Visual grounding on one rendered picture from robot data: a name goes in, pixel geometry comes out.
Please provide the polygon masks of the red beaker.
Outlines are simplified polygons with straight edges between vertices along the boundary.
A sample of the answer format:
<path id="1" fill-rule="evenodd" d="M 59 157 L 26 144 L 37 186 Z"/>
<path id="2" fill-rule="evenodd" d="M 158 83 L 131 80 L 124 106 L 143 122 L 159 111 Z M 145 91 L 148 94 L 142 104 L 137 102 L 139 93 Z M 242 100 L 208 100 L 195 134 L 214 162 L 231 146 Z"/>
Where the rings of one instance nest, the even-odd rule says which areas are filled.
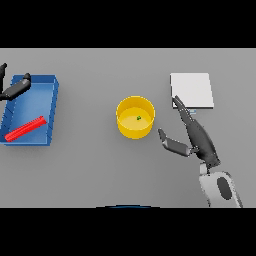
<path id="1" fill-rule="evenodd" d="M 42 125 L 46 124 L 46 120 L 43 116 L 39 116 L 26 124 L 23 124 L 22 126 L 12 130 L 11 132 L 7 133 L 4 138 L 7 142 L 12 142 L 19 137 L 41 127 Z"/>

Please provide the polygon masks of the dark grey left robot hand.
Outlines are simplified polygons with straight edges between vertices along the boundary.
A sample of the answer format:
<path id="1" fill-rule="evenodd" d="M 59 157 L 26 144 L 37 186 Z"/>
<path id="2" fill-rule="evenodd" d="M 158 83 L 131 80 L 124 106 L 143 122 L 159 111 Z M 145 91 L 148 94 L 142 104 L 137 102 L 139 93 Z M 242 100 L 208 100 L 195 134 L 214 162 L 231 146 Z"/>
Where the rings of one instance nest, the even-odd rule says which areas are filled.
<path id="1" fill-rule="evenodd" d="M 0 101 L 12 101 L 31 88 L 31 75 L 26 73 L 20 81 L 4 90 L 3 79 L 5 77 L 6 68 L 6 63 L 0 65 Z"/>

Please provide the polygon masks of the pale square measuring scale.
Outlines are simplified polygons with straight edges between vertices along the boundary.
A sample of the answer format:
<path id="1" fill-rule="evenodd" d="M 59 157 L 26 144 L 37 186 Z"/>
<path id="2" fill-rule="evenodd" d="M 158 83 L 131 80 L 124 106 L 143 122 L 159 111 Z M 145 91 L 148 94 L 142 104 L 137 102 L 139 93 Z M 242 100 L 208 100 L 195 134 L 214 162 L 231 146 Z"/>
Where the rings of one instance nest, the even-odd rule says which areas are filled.
<path id="1" fill-rule="evenodd" d="M 213 109 L 208 73 L 171 73 L 171 96 L 178 96 L 188 109 Z"/>

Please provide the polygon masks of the yellow bowl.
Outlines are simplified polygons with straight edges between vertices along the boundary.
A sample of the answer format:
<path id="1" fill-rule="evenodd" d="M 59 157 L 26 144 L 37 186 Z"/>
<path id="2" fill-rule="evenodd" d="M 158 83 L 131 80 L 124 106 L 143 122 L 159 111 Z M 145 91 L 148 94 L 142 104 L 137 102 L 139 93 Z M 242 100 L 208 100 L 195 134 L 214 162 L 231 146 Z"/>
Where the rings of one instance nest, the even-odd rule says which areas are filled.
<path id="1" fill-rule="evenodd" d="M 129 96 L 116 108 L 116 123 L 120 133 L 132 140 L 147 136 L 154 124 L 155 108 L 142 96 Z"/>

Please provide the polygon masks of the blue tray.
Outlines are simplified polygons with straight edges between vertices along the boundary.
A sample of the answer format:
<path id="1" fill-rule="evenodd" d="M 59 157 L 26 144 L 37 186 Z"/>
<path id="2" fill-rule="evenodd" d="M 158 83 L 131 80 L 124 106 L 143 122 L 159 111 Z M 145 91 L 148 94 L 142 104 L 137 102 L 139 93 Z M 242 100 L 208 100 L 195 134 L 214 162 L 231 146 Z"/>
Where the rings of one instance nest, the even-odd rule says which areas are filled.
<path id="1" fill-rule="evenodd" d="M 59 82 L 55 75 L 32 75 L 31 88 L 7 101 L 0 123 L 0 144 L 6 146 L 49 146 L 52 140 Z M 43 116 L 41 127 L 7 142 L 4 136 L 12 130 Z"/>

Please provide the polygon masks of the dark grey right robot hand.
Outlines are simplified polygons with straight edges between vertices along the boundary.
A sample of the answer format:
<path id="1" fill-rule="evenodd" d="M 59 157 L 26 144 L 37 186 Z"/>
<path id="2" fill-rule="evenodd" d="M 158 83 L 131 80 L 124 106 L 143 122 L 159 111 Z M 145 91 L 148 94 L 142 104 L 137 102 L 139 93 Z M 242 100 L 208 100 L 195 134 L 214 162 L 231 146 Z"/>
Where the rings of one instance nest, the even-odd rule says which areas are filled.
<path id="1" fill-rule="evenodd" d="M 204 127 L 191 116 L 190 112 L 178 96 L 173 98 L 173 102 L 176 104 L 181 120 L 185 125 L 191 147 L 169 138 L 166 133 L 159 128 L 158 134 L 163 147 L 168 151 L 184 157 L 196 154 L 200 160 L 204 161 L 208 169 L 219 166 L 221 161 L 217 155 L 215 146 Z"/>

